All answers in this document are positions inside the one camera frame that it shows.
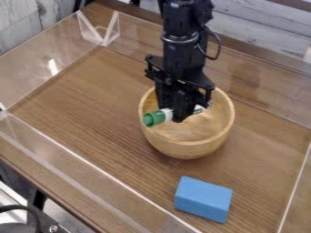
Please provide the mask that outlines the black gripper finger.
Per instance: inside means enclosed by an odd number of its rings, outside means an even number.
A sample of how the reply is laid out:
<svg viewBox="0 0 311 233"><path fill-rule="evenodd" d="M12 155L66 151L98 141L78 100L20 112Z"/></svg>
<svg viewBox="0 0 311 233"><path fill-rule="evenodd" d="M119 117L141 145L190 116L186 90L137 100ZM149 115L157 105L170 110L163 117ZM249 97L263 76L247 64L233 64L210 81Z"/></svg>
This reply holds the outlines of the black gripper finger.
<svg viewBox="0 0 311 233"><path fill-rule="evenodd" d="M182 123L195 111L197 90L194 88L182 88L174 94L174 114L173 121Z"/></svg>
<svg viewBox="0 0 311 233"><path fill-rule="evenodd" d="M174 104L174 84L155 83L155 95L159 108L173 108Z"/></svg>

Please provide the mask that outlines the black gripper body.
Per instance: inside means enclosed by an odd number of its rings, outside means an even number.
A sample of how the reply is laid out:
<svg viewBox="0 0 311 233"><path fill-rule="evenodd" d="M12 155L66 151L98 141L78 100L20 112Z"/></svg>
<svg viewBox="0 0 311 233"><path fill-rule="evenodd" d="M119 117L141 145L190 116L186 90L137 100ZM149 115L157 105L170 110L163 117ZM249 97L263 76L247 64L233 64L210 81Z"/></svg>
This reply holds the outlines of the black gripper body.
<svg viewBox="0 0 311 233"><path fill-rule="evenodd" d="M165 55L147 55L146 76L157 82L173 83L174 94L182 88L197 90L197 105L209 106L215 84L203 72L207 54L203 43L177 47L165 45Z"/></svg>

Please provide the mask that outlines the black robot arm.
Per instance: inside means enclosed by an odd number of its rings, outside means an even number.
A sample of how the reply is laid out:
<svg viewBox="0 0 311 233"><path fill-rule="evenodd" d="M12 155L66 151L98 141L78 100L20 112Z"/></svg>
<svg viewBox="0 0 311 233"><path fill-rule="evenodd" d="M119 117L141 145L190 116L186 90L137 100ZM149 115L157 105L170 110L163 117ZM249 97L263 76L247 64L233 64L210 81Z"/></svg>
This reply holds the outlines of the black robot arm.
<svg viewBox="0 0 311 233"><path fill-rule="evenodd" d="M213 80L205 74L209 55L209 40L218 43L221 37L210 30L213 19L211 0L158 0L163 18L163 56L147 55L146 76L155 81L155 96L161 109L173 110L173 121L182 123L194 113L197 106L209 108Z"/></svg>

